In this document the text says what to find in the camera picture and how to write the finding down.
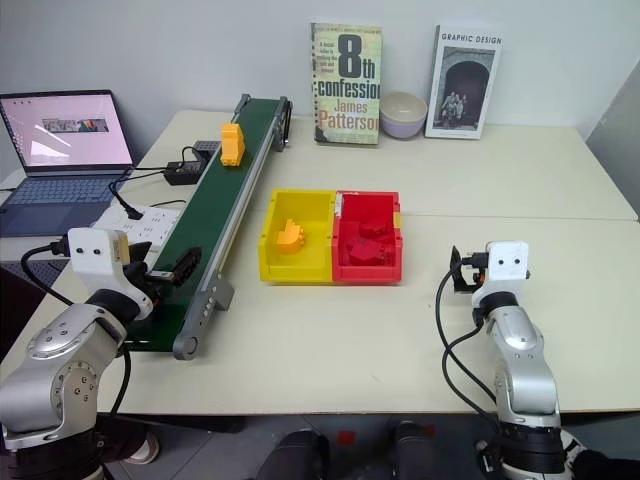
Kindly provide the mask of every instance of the person's leg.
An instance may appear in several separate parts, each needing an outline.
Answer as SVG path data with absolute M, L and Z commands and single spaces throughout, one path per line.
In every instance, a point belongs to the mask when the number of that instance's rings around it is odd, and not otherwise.
M 103 463 L 124 460 L 128 463 L 151 463 L 160 453 L 160 443 L 142 422 L 98 415 L 96 431 L 104 445 L 100 460 Z
M 396 428 L 392 461 L 397 480 L 429 480 L 436 476 L 432 441 L 413 422 L 402 422 Z
M 256 480 L 318 480 L 327 478 L 329 445 L 310 430 L 284 437 L 262 464 Z
M 562 444 L 567 454 L 566 465 L 574 480 L 637 480 L 640 461 L 609 458 L 589 450 L 577 438 L 562 431 Z

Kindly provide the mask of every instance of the wall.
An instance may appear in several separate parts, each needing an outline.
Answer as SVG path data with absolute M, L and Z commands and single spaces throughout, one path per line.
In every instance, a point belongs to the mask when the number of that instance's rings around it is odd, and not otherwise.
M 640 215 L 640 63 L 593 130 L 587 145 Z
M 426 96 L 435 26 L 504 33 L 488 122 L 586 137 L 640 55 L 636 0 L 0 0 L 0 91 L 112 89 L 143 154 L 176 110 L 240 93 L 311 113 L 312 20 L 383 27 L 383 93 Z M 17 159 L 0 136 L 5 176 Z

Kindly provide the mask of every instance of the white table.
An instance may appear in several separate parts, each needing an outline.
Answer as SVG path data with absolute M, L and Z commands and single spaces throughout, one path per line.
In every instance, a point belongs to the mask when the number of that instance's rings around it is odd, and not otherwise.
M 144 165 L 164 165 L 176 159 L 182 145 L 215 138 L 227 118 L 228 114 L 180 112 Z M 442 346 L 433 300 L 453 244 L 463 252 L 478 251 L 495 239 L 530 243 L 532 278 L 521 303 L 545 334 L 546 357 L 558 382 L 562 410 L 640 407 L 640 383 L 632 381 L 640 364 L 636 348 L 640 225 L 573 130 L 491 127 L 480 142 L 383 138 L 378 150 L 360 150 L 315 146 L 308 120 L 294 120 L 291 129 L 291 148 L 271 155 L 225 266 L 224 273 L 236 288 L 231 309 L 210 325 L 194 361 L 134 353 L 121 412 L 468 411 L 440 372 Z M 536 158 L 534 147 L 544 139 L 564 153 L 556 153 L 554 161 L 546 153 Z M 524 152 L 520 164 L 509 153 L 515 145 Z M 547 149 L 553 150 L 548 145 L 542 148 Z M 447 150 L 467 152 L 466 162 Z M 416 158 L 423 151 L 433 155 Z M 400 167 L 389 168 L 392 162 Z M 464 171 L 462 163 L 468 166 Z M 358 176 L 365 165 L 370 170 Z M 581 165 L 584 174 L 567 179 L 562 187 L 554 179 L 569 171 L 569 165 Z M 490 180 L 489 172 L 496 169 L 502 176 Z M 477 188 L 459 188 L 465 182 Z M 399 190 L 405 237 L 402 285 L 261 283 L 257 242 L 268 195 L 276 186 Z M 169 188 L 160 176 L 131 182 L 122 190 L 130 202 L 144 204 L 188 199 L 191 191 L 192 187 Z M 54 288 L 75 301 L 87 296 L 69 269 Z M 453 338 L 473 324 L 470 298 L 453 296 L 451 289 L 444 296 L 442 315 Z M 20 362 L 28 339 L 63 307 L 45 298 L 2 363 L 1 378 Z M 479 336 L 459 348 L 460 357 L 489 382 L 494 366 L 489 340 Z M 455 368 L 452 371 L 463 390 L 491 407 L 479 389 L 457 375 Z M 121 361 L 105 372 L 101 410 L 110 408 L 121 375 Z

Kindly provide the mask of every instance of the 8th confession book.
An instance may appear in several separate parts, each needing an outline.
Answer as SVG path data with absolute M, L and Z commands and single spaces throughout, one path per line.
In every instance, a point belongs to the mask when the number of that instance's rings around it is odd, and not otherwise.
M 426 137 L 480 138 L 501 50 L 499 34 L 438 26 Z
M 311 24 L 315 140 L 378 143 L 382 28 Z

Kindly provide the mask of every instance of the power strip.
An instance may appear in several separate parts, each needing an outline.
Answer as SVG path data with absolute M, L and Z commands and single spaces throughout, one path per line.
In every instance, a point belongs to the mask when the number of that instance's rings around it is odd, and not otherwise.
M 140 220 L 130 219 L 122 205 L 116 203 L 104 211 L 93 227 L 120 230 L 127 234 L 129 243 L 151 242 L 151 250 L 159 251 L 173 230 L 180 216 L 180 210 L 132 206 L 142 213 Z

